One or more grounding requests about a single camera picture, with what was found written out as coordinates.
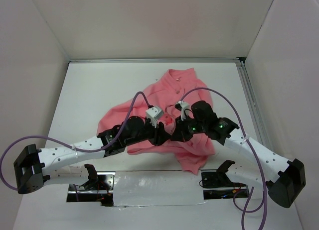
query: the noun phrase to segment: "robotic arm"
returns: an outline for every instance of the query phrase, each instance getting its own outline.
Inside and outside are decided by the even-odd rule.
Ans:
[[[27,194],[49,184],[72,183],[84,187],[98,181],[93,165],[82,167],[72,164],[108,157],[124,152],[125,147],[148,140],[155,146],[160,146],[167,140],[186,142],[194,134],[204,133],[210,139],[218,141],[252,163],[256,163],[254,154],[247,143],[249,139],[254,147],[262,168],[265,172],[269,196],[280,206],[289,208],[300,191],[304,188],[305,169],[302,162],[295,159],[289,161],[281,157],[254,139],[243,136],[236,123],[228,118],[218,118],[211,106],[205,101],[199,101],[191,106],[193,117],[189,117],[189,104],[178,102],[175,107],[181,111],[181,116],[175,120],[175,130],[172,135],[164,129],[164,124],[158,122],[163,112],[159,107],[151,107],[146,111],[146,119],[132,116],[128,119],[119,138],[105,150],[98,152],[80,152],[77,149],[96,150],[109,144],[119,132],[121,125],[106,130],[97,136],[72,148],[57,147],[37,149],[35,144],[28,145],[14,162],[14,170],[18,192]],[[221,181],[241,182],[262,189],[262,180],[258,173],[248,173],[234,161],[226,160],[217,170]]]

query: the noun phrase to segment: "table surface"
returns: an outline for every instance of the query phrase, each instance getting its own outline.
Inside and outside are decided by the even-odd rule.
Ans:
[[[245,93],[235,63],[71,63],[54,114],[49,137],[75,143],[96,134],[98,121],[113,106],[132,98],[137,91],[159,80],[169,69],[195,68],[198,78],[224,94],[236,107],[246,132],[257,138]],[[231,107],[212,94],[218,116],[237,122]],[[47,142],[46,147],[55,147]],[[240,155],[214,142],[216,154],[203,169],[217,169],[226,159],[250,165]],[[173,154],[126,152],[85,161],[100,171],[180,170]],[[241,213],[232,200],[213,200],[193,206],[100,207],[99,203],[66,203],[68,185],[47,186],[23,196],[15,230],[28,229],[234,229],[240,228]],[[261,195],[251,202],[252,208]],[[244,204],[245,199],[238,200]],[[269,201],[264,229],[301,230],[295,205],[289,209]],[[247,229],[257,229],[262,211],[247,217]]]

